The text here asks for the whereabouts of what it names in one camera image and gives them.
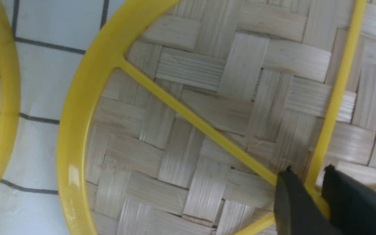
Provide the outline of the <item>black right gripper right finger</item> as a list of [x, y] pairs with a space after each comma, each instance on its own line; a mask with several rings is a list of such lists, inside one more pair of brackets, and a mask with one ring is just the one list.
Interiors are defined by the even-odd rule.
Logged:
[[375, 190], [329, 165], [322, 197], [330, 208], [330, 222], [344, 235], [376, 235]]

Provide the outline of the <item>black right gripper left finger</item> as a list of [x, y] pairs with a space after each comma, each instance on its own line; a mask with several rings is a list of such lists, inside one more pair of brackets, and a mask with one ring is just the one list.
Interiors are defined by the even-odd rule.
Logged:
[[290, 166], [278, 173], [274, 217], [278, 235], [342, 234], [325, 219]]

